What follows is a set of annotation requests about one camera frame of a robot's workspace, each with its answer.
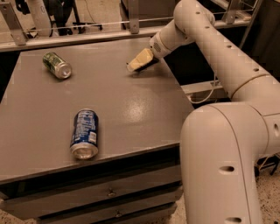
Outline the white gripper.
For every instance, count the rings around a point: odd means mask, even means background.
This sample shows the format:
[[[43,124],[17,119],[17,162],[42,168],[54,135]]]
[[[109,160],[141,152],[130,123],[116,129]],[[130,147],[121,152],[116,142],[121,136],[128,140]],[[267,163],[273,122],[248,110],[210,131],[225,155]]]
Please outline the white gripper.
[[[144,48],[128,65],[127,69],[134,72],[152,62],[154,56],[163,58],[172,52],[170,39],[162,31],[150,39],[150,49]]]

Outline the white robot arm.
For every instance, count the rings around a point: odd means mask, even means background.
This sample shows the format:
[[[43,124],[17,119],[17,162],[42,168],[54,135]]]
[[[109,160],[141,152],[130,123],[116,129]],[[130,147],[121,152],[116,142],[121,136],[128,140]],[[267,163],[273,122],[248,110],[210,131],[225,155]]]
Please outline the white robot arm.
[[[180,0],[172,21],[128,65],[133,72],[195,41],[228,102],[185,119],[180,138],[187,224],[263,224],[254,165],[280,151],[280,84],[218,32],[197,0]]]

